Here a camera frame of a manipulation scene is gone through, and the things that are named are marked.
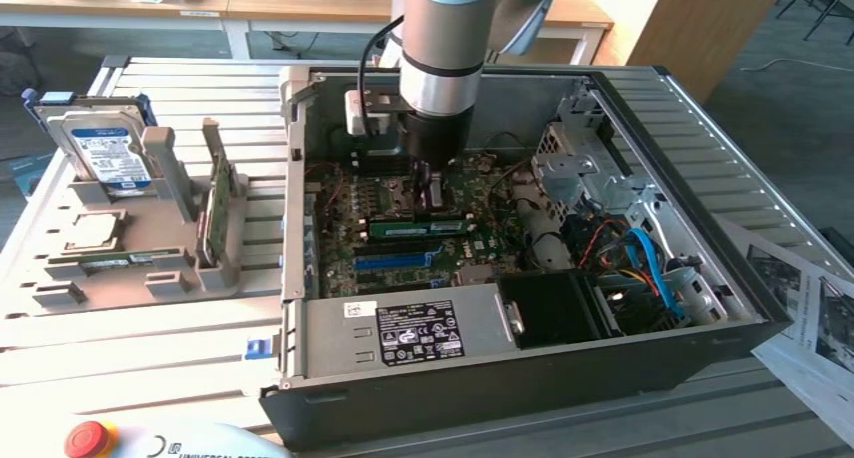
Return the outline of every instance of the open computer chassis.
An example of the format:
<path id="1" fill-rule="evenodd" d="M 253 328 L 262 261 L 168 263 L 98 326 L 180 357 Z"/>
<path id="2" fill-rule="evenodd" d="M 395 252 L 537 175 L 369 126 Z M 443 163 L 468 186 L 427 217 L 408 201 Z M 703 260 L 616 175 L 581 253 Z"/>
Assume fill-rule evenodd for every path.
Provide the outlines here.
<path id="1" fill-rule="evenodd" d="M 668 389 L 786 327 L 601 73 L 484 73 L 431 203 L 393 117 L 372 142 L 343 132 L 355 70 L 284 77 L 281 376 L 261 405 L 291 449 Z"/>

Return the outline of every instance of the power supply label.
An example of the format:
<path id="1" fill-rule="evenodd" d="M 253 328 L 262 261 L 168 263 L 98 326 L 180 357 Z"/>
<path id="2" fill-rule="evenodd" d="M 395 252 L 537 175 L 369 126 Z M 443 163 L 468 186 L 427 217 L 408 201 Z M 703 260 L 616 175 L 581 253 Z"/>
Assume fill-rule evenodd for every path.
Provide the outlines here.
<path id="1" fill-rule="evenodd" d="M 388 366 L 465 356 L 451 301 L 376 308 L 376 327 Z"/>

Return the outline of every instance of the blue pcie slot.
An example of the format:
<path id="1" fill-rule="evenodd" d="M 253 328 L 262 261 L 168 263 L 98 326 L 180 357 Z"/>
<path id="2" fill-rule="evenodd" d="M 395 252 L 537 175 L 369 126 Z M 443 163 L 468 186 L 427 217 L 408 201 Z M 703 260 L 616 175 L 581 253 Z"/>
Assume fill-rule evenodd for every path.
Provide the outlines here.
<path id="1" fill-rule="evenodd" d="M 357 257 L 353 267 L 356 271 L 384 270 L 389 268 L 427 268 L 432 262 L 429 253 L 408 255 Z"/>

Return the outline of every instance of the blue latch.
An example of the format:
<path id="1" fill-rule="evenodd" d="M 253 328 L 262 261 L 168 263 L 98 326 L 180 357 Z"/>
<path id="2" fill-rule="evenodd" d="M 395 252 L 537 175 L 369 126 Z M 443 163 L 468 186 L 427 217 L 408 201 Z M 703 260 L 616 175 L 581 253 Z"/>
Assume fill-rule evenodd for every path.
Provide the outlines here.
<path id="1" fill-rule="evenodd" d="M 136 96 L 136 106 L 138 107 L 142 115 L 142 123 L 145 123 L 145 126 L 157 126 L 157 119 L 154 118 L 154 112 L 150 109 L 150 100 L 148 99 L 148 95 L 140 93 Z"/>
<path id="2" fill-rule="evenodd" d="M 261 358 L 272 357 L 272 338 L 265 340 L 248 340 L 245 343 L 245 355 L 242 358 L 246 360 L 260 360 Z"/>
<path id="3" fill-rule="evenodd" d="M 60 105 L 70 106 L 77 99 L 77 94 L 73 91 L 48 91 L 38 100 L 38 104 L 44 106 Z"/>
<path id="4" fill-rule="evenodd" d="M 41 121 L 38 113 L 36 113 L 36 105 L 38 104 L 38 92 L 32 88 L 26 88 L 21 93 L 21 99 L 24 100 L 24 109 L 26 110 L 26 113 L 29 113 L 29 116 L 32 116 L 33 120 L 36 120 L 41 131 L 48 133 L 48 125 L 44 121 Z"/>

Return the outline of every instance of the green circuit board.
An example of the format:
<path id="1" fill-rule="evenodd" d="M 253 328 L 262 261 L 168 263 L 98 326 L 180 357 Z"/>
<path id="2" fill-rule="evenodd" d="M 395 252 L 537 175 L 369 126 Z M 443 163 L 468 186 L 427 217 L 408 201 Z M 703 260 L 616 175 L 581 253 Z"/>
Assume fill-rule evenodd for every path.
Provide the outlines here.
<path id="1" fill-rule="evenodd" d="M 464 233 L 460 236 L 409 240 L 428 250 L 428 266 L 419 263 L 377 270 L 359 270 L 355 266 L 356 250 L 368 244 L 364 220 L 376 217 L 403 219 L 411 212 L 411 201 L 407 202 L 404 198 L 408 177 L 363 177 L 344 171 L 340 193 L 321 217 L 317 238 L 319 297 L 452 286 L 455 273 L 471 265 L 488 265 L 495 275 L 517 271 L 520 249 L 508 237 L 520 236 L 520 225 L 515 216 L 504 216 L 507 213 L 493 217 L 487 203 L 489 188 L 505 170 L 507 166 L 484 165 L 479 155 L 460 160 L 457 167 L 445 172 L 445 187 L 449 190 L 448 213 L 464 217 Z M 333 193 L 339 179 L 340 175 L 333 174 L 323 179 L 319 199 L 321 210 L 325 202 L 323 196 Z M 375 190 L 371 192 L 371 203 L 365 203 L 365 188 Z"/>

